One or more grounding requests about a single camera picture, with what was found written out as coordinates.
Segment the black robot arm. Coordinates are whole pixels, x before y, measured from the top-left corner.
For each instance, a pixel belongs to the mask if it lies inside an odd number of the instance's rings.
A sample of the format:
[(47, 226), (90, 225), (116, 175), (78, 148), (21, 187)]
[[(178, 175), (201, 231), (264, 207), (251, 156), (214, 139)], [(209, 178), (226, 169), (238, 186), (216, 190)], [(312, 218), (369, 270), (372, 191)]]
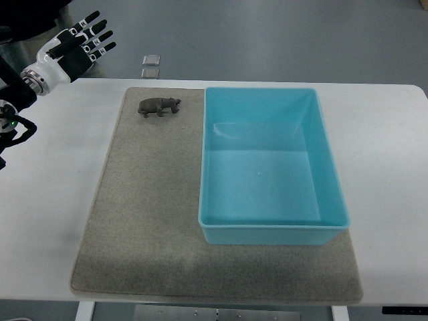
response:
[(29, 108), (38, 95), (47, 93), (44, 78), (33, 71), (20, 76), (1, 58), (1, 151), (21, 144), (32, 137), (37, 126), (19, 113)]

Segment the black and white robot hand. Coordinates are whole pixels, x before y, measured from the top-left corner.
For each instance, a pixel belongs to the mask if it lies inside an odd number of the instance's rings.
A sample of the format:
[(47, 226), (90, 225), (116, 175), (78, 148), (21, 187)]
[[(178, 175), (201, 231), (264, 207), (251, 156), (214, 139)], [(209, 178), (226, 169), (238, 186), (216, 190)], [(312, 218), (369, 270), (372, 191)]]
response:
[(107, 21), (94, 11), (73, 26), (59, 32), (37, 53), (36, 62), (27, 68), (52, 89), (58, 84), (69, 84), (80, 78), (94, 63), (116, 46), (108, 42), (113, 35), (107, 31)]

